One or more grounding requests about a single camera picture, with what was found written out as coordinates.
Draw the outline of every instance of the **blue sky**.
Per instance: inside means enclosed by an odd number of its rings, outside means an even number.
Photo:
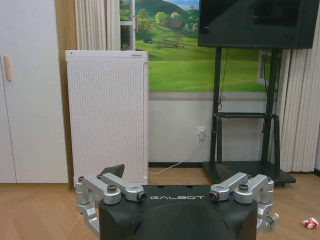
[[[164,0],[169,3],[173,3],[184,10],[189,10],[191,6],[195,9],[199,9],[199,0]]]

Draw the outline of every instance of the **landscape wallpaper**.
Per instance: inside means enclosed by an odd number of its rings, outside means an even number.
[[[129,16],[121,3],[121,20]],[[135,0],[136,50],[149,54],[151,92],[212,92],[215,49],[198,47],[199,0]],[[259,51],[222,52],[224,92],[264,92],[257,82]]]

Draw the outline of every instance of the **green grass field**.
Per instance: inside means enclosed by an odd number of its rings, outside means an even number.
[[[149,90],[151,92],[212,92],[215,51],[198,47],[197,36],[189,33],[180,47],[172,47],[175,32],[167,27],[153,25],[149,33],[137,35],[136,49],[149,54]],[[163,44],[158,49],[157,38]],[[154,44],[143,43],[152,39]],[[258,50],[230,49],[222,52],[221,81],[224,92],[264,92],[265,86],[257,83]]]

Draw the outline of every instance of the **wall outlet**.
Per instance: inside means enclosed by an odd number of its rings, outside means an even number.
[[[196,128],[196,132],[197,132],[197,135],[199,136],[199,139],[200,139],[200,140],[205,139],[206,129],[207,129],[206,126],[198,126],[198,127]]]

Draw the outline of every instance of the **wooden door handle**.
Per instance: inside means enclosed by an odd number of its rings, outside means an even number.
[[[11,67],[10,67],[9,57],[4,56],[3,61],[4,61],[4,71],[5,71],[6,79],[8,81],[11,81]]]

